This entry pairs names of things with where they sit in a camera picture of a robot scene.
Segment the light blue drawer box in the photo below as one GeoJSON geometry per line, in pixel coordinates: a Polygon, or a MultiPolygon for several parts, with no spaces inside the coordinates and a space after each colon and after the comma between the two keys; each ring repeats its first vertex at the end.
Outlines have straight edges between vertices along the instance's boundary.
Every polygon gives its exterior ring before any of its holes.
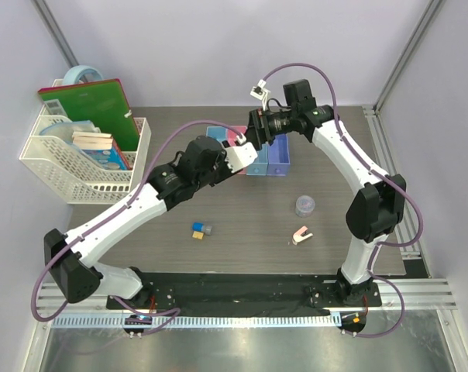
{"type": "Polygon", "coordinates": [[[228,130],[222,126],[208,126],[206,136],[209,136],[220,143],[225,143],[228,140],[228,130]]]}

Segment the purple drawer box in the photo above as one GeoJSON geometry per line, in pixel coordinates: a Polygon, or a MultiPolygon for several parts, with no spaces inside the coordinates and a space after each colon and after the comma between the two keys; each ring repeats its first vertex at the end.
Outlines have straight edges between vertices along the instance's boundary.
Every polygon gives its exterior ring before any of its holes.
{"type": "Polygon", "coordinates": [[[286,134],[276,136],[268,147],[267,176],[285,177],[290,169],[289,143],[286,134]]]}

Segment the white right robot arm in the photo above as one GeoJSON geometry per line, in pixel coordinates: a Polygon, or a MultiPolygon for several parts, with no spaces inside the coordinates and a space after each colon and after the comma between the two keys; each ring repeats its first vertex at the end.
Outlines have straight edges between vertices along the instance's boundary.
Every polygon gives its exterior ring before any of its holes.
{"type": "Polygon", "coordinates": [[[352,239],[331,294],[340,304],[359,304],[372,289],[381,245],[403,219],[405,179],[390,176],[357,146],[336,110],[317,104],[308,80],[287,83],[283,89],[286,103],[272,111],[265,80],[252,88],[251,96],[262,105],[249,113],[245,136],[260,149],[276,136],[298,133],[322,150],[345,178],[354,195],[346,213],[352,239]]]}

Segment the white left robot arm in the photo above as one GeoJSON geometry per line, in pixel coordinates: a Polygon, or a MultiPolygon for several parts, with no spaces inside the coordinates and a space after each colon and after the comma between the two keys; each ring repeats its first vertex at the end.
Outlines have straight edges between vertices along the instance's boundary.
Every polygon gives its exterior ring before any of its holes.
{"type": "Polygon", "coordinates": [[[65,302],[74,304],[92,295],[107,295],[135,309],[145,308],[153,287],[143,272],[99,260],[141,225],[192,199],[203,187],[238,174],[255,157],[256,151],[244,137],[231,146],[199,136],[172,161],[152,163],[143,182],[102,214],[66,233],[49,231],[44,237],[46,266],[65,302]]]}

